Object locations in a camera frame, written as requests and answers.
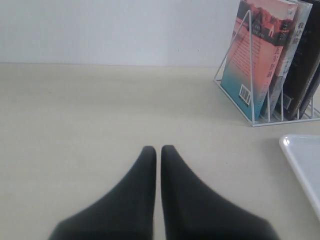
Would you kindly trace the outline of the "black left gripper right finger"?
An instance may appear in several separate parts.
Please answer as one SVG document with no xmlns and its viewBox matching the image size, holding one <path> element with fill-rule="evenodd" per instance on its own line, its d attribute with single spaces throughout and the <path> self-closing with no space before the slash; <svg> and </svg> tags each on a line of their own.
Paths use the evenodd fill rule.
<svg viewBox="0 0 320 240">
<path fill-rule="evenodd" d="M 274 240 L 265 219 L 220 196 L 173 145 L 161 149 L 161 201 L 168 240 Z"/>
</svg>

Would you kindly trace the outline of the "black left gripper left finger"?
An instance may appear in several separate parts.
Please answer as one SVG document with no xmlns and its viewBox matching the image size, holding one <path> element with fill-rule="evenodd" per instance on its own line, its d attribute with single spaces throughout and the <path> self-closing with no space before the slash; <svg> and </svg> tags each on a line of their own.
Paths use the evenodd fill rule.
<svg viewBox="0 0 320 240">
<path fill-rule="evenodd" d="M 49 239 L 153 239 L 156 176 L 156 150 L 145 146 L 113 189 L 86 209 L 61 221 Z"/>
</svg>

